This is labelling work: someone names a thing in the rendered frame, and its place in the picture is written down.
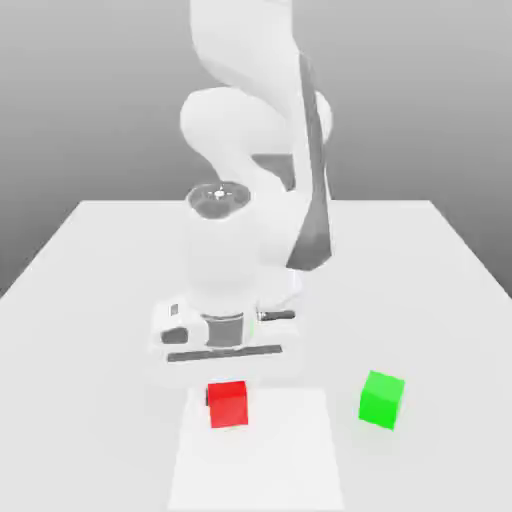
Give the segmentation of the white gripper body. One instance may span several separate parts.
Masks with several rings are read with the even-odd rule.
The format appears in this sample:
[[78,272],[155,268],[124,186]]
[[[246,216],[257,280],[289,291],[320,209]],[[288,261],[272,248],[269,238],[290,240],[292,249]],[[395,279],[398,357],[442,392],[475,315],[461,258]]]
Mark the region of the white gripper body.
[[154,349],[148,356],[148,381],[162,387],[205,387],[212,383],[287,379],[301,371],[301,338],[275,337],[260,346],[180,353],[171,361],[168,355],[168,351]]

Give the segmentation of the small red cube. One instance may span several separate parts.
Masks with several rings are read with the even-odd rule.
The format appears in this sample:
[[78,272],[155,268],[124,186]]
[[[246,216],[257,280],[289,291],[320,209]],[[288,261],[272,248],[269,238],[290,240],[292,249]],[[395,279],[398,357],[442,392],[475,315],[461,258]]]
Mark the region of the small red cube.
[[244,381],[209,384],[206,396],[212,428],[248,424],[247,387]]

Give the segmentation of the small green cube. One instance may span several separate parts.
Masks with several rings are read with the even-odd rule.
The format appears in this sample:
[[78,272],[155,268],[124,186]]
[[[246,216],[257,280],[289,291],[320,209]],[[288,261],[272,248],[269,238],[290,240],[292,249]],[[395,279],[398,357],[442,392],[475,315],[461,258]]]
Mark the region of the small green cube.
[[400,411],[405,381],[370,371],[360,395],[358,418],[393,430]]

